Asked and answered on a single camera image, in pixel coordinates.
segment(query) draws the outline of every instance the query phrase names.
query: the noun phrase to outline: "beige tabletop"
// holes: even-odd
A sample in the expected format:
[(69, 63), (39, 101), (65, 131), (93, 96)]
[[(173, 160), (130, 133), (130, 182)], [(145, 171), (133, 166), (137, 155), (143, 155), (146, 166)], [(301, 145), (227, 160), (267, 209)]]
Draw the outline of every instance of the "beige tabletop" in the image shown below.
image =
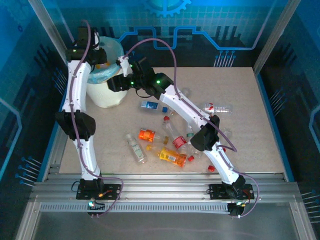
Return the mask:
[[(172, 67), (155, 68), (156, 73), (165, 73), (173, 79)], [(179, 89), (190, 88), (189, 99), (196, 105), (214, 102), (233, 105), (232, 114), (221, 113), (220, 129), (232, 131), (231, 141), (238, 152), (227, 150), (230, 161), (240, 172), (283, 173), (282, 158), (275, 143), (255, 75), (250, 67), (179, 67)], [(137, 164), (125, 134), (138, 138), (140, 128), (165, 134), (162, 128), (163, 115), (141, 111), (142, 98), (129, 90), (123, 102), (113, 108), (100, 108), (87, 96), (87, 114), (96, 121), (94, 149), (102, 173), (207, 173), (211, 165), (207, 156), (188, 162), (183, 168), (159, 160), (147, 153), (148, 162)], [(186, 134), (186, 122), (176, 115), (173, 123)], [(139, 141), (145, 148), (146, 142)], [(81, 167), (72, 141), (68, 139), (63, 154), (60, 173), (80, 173)]]

